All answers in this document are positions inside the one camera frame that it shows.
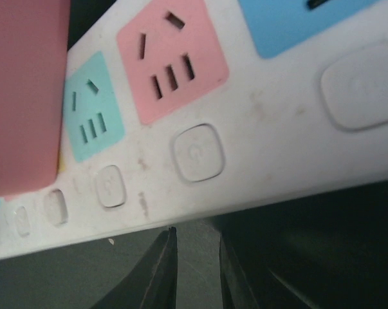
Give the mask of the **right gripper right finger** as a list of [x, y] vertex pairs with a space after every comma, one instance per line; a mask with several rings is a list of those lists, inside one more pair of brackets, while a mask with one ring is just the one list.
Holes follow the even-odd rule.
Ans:
[[260, 308], [252, 280], [255, 254], [250, 242], [228, 229], [221, 232], [219, 270], [224, 308]]

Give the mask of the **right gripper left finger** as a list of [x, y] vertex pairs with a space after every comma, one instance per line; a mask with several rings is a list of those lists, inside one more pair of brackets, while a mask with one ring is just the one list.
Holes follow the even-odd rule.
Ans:
[[93, 308], [175, 308], [176, 228], [161, 232], [130, 273]]

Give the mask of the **white power strip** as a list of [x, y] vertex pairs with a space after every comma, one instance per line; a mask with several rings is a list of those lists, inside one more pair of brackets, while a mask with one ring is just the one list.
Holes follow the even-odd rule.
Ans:
[[388, 180], [388, 1], [116, 1], [0, 259]]

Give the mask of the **pink triangular plug adapter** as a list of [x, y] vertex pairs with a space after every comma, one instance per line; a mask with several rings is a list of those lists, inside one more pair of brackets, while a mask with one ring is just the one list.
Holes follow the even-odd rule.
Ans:
[[57, 174], [69, 1], [0, 1], [0, 197]]

